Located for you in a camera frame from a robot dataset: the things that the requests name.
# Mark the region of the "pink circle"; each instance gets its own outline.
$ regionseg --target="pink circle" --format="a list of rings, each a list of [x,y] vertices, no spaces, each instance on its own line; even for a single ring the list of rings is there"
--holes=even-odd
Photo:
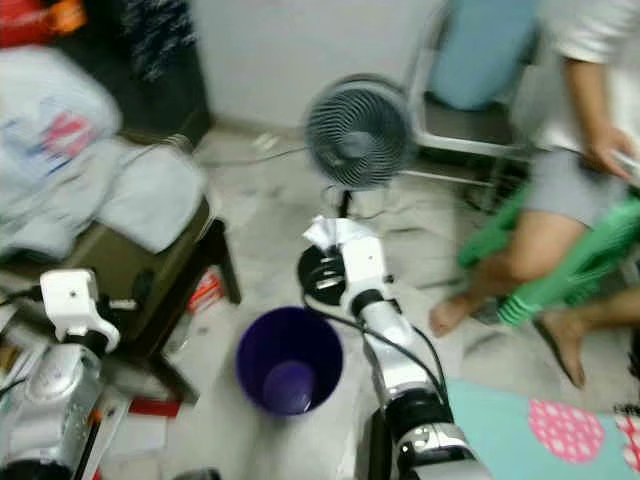
[[[592,461],[604,442],[595,415],[561,403],[531,400],[529,426],[547,450],[569,463]]]

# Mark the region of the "person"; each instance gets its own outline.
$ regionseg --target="person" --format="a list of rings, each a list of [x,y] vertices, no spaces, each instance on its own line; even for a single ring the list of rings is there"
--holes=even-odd
[[[548,77],[537,82],[548,89],[547,112],[534,139],[542,152],[532,159],[531,193],[507,248],[431,310],[436,336],[488,297],[551,272],[626,194],[629,176],[614,152],[635,157],[640,141],[640,0],[552,0],[542,23],[552,48]]]
[[[640,287],[581,307],[547,312],[534,325],[571,383],[582,388],[585,384],[580,361],[582,339],[597,330],[640,326]]]

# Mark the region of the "blue plastic cup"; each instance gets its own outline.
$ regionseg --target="blue plastic cup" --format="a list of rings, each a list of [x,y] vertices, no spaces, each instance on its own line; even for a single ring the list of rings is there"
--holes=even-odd
[[[338,334],[299,307],[272,310],[244,333],[236,375],[247,396],[274,415],[309,412],[334,391],[342,374]]]

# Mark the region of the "blue cushion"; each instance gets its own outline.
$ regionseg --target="blue cushion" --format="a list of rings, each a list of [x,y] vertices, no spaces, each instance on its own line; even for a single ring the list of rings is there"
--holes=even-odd
[[[505,90],[536,29],[538,0],[453,0],[429,90],[459,110],[479,110]]]

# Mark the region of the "tiled floor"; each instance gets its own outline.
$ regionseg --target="tiled floor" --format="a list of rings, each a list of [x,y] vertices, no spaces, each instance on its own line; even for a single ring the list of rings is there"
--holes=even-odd
[[[294,268],[307,243],[302,232],[319,214],[327,182],[306,152],[238,167],[256,153],[252,137],[210,134],[198,152],[215,192],[219,215],[230,226],[230,242],[244,301],[219,304],[196,319],[199,329],[177,362],[201,388],[194,408],[185,408],[169,427],[166,451],[124,463],[111,462],[105,477],[171,479],[191,468],[215,466],[224,480],[354,478],[354,456],[363,420],[375,408],[360,341],[343,332],[346,365],[340,385],[325,405],[293,421],[267,418],[250,405],[233,378],[237,339],[268,309],[299,304]],[[286,149],[283,143],[276,147]],[[234,166],[216,166],[232,162]],[[458,278],[455,254],[481,222],[464,207],[451,184],[400,177],[386,194],[358,196],[357,211],[384,239],[388,266],[405,313],[426,329],[429,308],[451,287],[431,284]],[[584,346],[588,382],[574,389],[529,326],[503,330],[468,321],[437,342],[452,377],[585,408],[608,410],[637,399],[626,373],[627,332],[590,337]]]

